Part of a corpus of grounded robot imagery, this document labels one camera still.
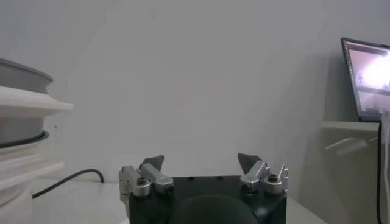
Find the black cable on laptop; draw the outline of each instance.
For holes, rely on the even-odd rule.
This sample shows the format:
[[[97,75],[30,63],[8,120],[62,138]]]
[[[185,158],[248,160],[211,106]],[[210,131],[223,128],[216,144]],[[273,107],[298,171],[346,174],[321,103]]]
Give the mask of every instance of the black cable on laptop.
[[[380,179],[381,179],[381,147],[382,147],[382,122],[379,122],[378,128],[378,152],[377,152],[377,220],[382,224],[380,215]]]

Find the white cable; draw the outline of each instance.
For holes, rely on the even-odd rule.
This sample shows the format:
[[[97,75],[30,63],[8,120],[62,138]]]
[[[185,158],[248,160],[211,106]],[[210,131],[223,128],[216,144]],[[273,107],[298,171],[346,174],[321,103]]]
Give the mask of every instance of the white cable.
[[[382,124],[384,126],[385,132],[385,164],[384,164],[384,173],[383,177],[385,179],[385,188],[386,188],[386,204],[387,204],[387,223],[390,224],[390,184],[389,184],[389,136],[390,136],[390,115],[388,113],[384,114],[382,117]]]

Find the gray bowl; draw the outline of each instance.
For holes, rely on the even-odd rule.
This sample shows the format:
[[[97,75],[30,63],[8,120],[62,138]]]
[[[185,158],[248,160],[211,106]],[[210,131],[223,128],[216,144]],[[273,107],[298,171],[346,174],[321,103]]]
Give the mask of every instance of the gray bowl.
[[[36,69],[0,58],[0,85],[15,89],[47,93],[53,81],[50,75]],[[43,134],[43,117],[0,117],[0,147],[33,141]]]

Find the laptop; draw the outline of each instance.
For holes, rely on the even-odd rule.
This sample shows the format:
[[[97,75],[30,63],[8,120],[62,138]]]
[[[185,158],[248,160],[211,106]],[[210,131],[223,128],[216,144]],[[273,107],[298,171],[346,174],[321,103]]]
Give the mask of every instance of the laptop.
[[[390,46],[342,38],[359,121],[379,122],[390,111]]]

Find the black cable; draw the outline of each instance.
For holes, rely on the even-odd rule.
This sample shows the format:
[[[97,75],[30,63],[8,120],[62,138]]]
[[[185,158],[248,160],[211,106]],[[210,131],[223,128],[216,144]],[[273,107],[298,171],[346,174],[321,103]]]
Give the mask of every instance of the black cable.
[[[47,193],[47,192],[53,190],[54,188],[59,187],[59,186],[62,185],[63,183],[65,183],[65,182],[67,182],[67,181],[69,181],[69,180],[72,180],[73,178],[75,178],[75,177],[77,177],[77,176],[79,176],[79,175],[81,175],[81,174],[84,174],[84,173],[97,173],[97,174],[99,175],[99,177],[100,177],[100,182],[101,182],[101,183],[104,183],[103,174],[102,174],[100,171],[98,171],[97,169],[86,169],[86,170],[81,170],[81,171],[78,171],[77,173],[74,173],[74,174],[68,176],[68,177],[65,177],[64,179],[62,179],[62,180],[56,182],[55,184],[53,184],[52,186],[49,186],[49,187],[47,187],[46,189],[43,189],[42,191],[33,194],[33,195],[32,195],[32,198],[37,198],[37,197],[39,197],[39,196],[41,196],[41,195],[43,195],[43,194],[45,194],[45,193]]]
[[[380,179],[381,179],[381,147],[382,147],[382,122],[379,122],[378,128],[378,152],[377,152],[377,220],[378,224],[382,224],[380,216]]]

